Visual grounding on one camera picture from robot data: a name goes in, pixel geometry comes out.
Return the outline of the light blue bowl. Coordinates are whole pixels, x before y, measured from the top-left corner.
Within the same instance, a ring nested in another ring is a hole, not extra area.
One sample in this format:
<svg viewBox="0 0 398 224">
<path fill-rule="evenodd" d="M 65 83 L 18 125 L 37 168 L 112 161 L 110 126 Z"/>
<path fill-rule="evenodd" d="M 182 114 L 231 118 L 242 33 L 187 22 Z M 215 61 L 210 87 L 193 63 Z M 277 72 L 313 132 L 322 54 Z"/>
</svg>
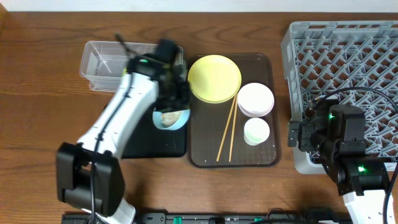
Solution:
<svg viewBox="0 0 398 224">
<path fill-rule="evenodd" d="M 190 117 L 190 110 L 181 110 L 181 111 L 182 111 L 182 114 L 181 114 L 180 119 L 173 126 L 170 126 L 168 128 L 163 126 L 162 123 L 161 123 L 160 116 L 161 116 L 161 114 L 163 112 L 153 111 L 153 113 L 152 113 L 152 121 L 154 123 L 154 126 L 157 129 L 168 130 L 168 131 L 175 131 L 175 130 L 180 129 L 181 127 L 183 127 L 186 124 L 186 122 L 188 121 L 188 119 Z"/>
</svg>

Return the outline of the rice food waste pile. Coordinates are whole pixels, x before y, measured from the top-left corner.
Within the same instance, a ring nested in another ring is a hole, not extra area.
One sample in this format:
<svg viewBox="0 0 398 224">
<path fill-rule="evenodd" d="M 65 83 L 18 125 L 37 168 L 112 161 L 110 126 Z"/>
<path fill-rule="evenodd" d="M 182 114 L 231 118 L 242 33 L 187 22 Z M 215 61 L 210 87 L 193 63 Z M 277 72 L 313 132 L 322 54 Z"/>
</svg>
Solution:
<svg viewBox="0 0 398 224">
<path fill-rule="evenodd" d="M 162 113 L 160 116 L 162 125 L 166 128 L 173 126 L 180 119 L 181 114 L 182 111 Z"/>
</svg>

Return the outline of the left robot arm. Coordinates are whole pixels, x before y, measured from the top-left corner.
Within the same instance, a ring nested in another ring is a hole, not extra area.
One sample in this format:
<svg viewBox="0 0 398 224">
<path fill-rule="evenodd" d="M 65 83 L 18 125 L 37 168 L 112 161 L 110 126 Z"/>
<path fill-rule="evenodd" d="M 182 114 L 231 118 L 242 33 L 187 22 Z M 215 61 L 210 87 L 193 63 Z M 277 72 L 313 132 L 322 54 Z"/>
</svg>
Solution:
<svg viewBox="0 0 398 224">
<path fill-rule="evenodd" d="M 177 120 L 159 130 L 176 131 L 190 117 L 190 85 L 176 65 L 180 52 L 172 40 L 160 39 L 152 53 L 138 54 L 119 39 L 128 56 L 126 73 L 94 125 L 77 140 L 60 145 L 56 163 L 59 201 L 80 208 L 87 223 L 132 223 L 136 209 L 124 199 L 125 181 L 119 161 L 128 140 L 147 111 Z"/>
</svg>

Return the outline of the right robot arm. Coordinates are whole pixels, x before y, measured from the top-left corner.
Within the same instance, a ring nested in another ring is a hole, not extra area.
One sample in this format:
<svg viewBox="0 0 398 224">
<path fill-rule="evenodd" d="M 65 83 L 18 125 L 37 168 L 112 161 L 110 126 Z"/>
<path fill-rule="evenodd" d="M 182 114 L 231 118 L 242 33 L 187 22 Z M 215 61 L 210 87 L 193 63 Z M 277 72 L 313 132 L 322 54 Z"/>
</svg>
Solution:
<svg viewBox="0 0 398 224">
<path fill-rule="evenodd" d="M 317 151 L 353 223 L 395 223 L 384 161 L 367 156 L 366 118 L 357 106 L 326 103 L 306 121 L 290 121 L 288 145 Z"/>
</svg>

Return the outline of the pink shallow bowl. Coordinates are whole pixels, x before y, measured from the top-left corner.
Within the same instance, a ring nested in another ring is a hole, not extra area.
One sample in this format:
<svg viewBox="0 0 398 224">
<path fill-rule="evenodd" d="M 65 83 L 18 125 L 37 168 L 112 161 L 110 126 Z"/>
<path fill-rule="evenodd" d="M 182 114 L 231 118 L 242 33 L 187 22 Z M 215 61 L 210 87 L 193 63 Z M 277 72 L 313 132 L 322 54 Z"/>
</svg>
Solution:
<svg viewBox="0 0 398 224">
<path fill-rule="evenodd" d="M 248 83 L 238 92 L 238 107 L 250 118 L 259 118 L 269 114 L 275 103 L 271 89 L 261 83 Z"/>
</svg>

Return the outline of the white green cup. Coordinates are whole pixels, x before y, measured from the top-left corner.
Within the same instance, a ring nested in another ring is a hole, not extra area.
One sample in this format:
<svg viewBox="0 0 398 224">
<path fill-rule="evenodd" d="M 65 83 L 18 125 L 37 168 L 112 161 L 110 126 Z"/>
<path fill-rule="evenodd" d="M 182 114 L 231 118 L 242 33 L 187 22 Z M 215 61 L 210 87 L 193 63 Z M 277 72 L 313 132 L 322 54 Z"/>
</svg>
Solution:
<svg viewBox="0 0 398 224">
<path fill-rule="evenodd" d="M 251 118 L 244 125 L 244 140 L 250 146 L 266 141 L 270 133 L 269 125 L 261 118 Z"/>
</svg>

